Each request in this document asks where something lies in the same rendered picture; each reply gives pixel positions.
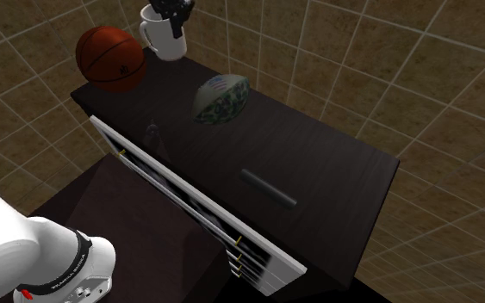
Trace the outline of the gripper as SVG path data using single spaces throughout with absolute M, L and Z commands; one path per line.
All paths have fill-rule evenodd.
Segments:
M 163 19 L 170 19 L 174 39 L 183 36 L 183 23 L 188 20 L 195 0 L 148 0 L 153 10 Z

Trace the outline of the white mug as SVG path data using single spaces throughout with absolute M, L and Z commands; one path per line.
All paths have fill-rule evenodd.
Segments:
M 140 35 L 147 46 L 157 57 L 164 61 L 181 59 L 187 53 L 187 44 L 183 28 L 183 36 L 174 39 L 170 19 L 163 19 L 156 13 L 151 4 L 140 11 Z

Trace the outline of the orange basketball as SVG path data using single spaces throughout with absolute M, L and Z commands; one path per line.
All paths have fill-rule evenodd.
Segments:
M 89 83 L 108 92 L 136 88 L 146 75 L 146 56 L 127 32 L 100 26 L 81 35 L 75 47 L 78 69 Z

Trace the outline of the camouflage football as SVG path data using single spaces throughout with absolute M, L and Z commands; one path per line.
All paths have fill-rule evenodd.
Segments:
M 218 125 L 236 118 L 246 106 L 249 79 L 236 74 L 217 75 L 196 92 L 191 118 L 195 123 Z

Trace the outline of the black cylinder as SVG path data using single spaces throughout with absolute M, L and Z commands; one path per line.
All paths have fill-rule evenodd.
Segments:
M 292 209 L 297 204 L 297 200 L 285 194 L 282 190 L 272 186 L 270 183 L 266 182 L 264 179 L 253 174 L 247 169 L 243 169 L 239 173 L 239 178 L 287 209 Z

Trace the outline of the dark chest of drawers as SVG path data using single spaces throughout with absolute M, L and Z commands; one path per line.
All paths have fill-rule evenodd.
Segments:
M 218 238 L 233 275 L 262 294 L 314 303 L 346 290 L 399 160 L 256 90 L 233 120 L 195 123 L 196 92 L 216 72 L 145 56 L 146 75 L 133 90 L 87 83 L 72 92 L 121 161 Z M 296 206 L 241 180 L 243 169 Z

